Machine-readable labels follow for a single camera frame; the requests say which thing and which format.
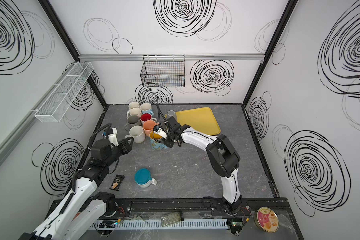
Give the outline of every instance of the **mug handle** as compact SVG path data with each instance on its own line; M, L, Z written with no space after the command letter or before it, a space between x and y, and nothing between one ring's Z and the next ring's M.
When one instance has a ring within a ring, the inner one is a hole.
M151 178L151 180L149 180L153 185L157 184L157 181L154 178Z
M124 125L125 131L129 131L129 130L130 130L130 129L127 129L127 126L128 126L128 123L126 123L126 124Z

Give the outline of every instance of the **tray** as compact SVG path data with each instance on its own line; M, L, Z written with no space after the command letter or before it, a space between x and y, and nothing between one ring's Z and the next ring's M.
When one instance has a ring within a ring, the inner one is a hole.
M208 107L179 111L176 112L176 116L178 123L187 124L199 132L208 135L217 135L221 132L212 110Z

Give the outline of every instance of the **white wire basket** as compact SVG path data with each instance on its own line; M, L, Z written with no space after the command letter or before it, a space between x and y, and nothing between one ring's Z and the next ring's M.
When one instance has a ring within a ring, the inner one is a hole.
M59 122L93 71L90 62L76 62L36 111L41 122Z

